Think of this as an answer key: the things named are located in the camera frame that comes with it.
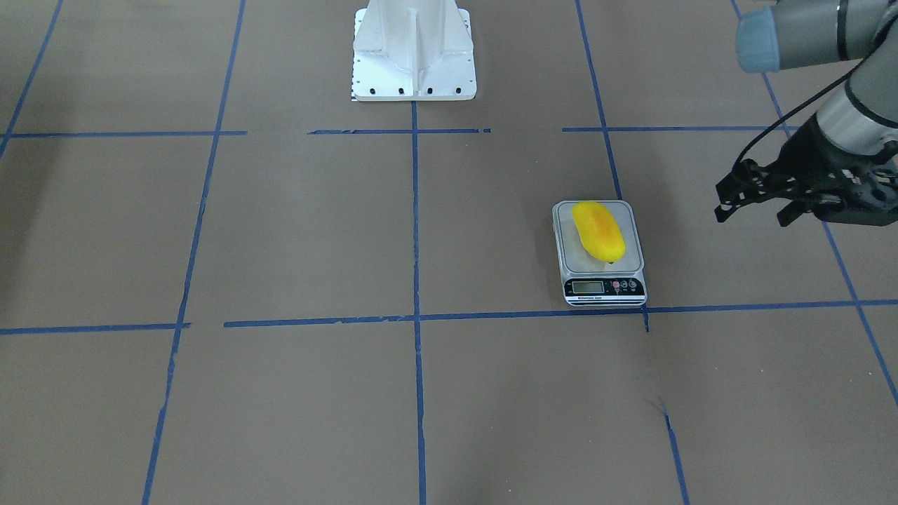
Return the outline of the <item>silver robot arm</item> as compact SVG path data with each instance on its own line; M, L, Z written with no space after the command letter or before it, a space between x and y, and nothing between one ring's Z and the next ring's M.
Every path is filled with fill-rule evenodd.
M716 183L725 222L747 205L788 201L780 226L805 214L884 227L896 221L897 35L894 1L779 1L748 13L737 60L749 73L856 61L818 92L825 103L760 166L739 154Z

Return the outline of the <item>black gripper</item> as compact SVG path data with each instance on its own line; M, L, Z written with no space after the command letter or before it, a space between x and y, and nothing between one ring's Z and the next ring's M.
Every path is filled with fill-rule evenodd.
M855 184L854 170L864 164L865 156L831 141L815 113L783 144L774 162L766 167L753 159L736 162L716 183L716 221L725 223L740 208L779 195L793 199L776 214L779 226L788 227L812 213L817 204L814 199L846 198Z

